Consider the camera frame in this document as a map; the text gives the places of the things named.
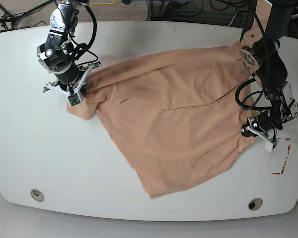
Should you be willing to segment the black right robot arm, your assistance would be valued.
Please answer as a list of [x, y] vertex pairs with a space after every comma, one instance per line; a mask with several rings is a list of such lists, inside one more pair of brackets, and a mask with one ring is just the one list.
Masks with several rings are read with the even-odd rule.
[[56, 76], [48, 82], [43, 92], [55, 90], [67, 97], [80, 91], [87, 68], [77, 66], [76, 61], [90, 48], [90, 44], [74, 46], [74, 33], [78, 23], [78, 6], [88, 7], [87, 0], [63, 0], [56, 4], [50, 16], [50, 31], [46, 42], [37, 48], [38, 62]]

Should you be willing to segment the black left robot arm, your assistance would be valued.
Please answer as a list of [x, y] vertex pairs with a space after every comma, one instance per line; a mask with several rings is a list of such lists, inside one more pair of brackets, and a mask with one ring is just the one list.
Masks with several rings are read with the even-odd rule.
[[[241, 128], [245, 137], [268, 136], [270, 130], [282, 130], [283, 124], [298, 117], [298, 104], [286, 81], [288, 72], [278, 54], [280, 39], [286, 33], [291, 17], [298, 7], [298, 0], [247, 0], [248, 15], [241, 33], [240, 49], [244, 65], [251, 77], [242, 83], [235, 93], [236, 102], [244, 110], [258, 111], [249, 117]], [[261, 91], [270, 106], [258, 107], [239, 99], [242, 89], [259, 80]]]

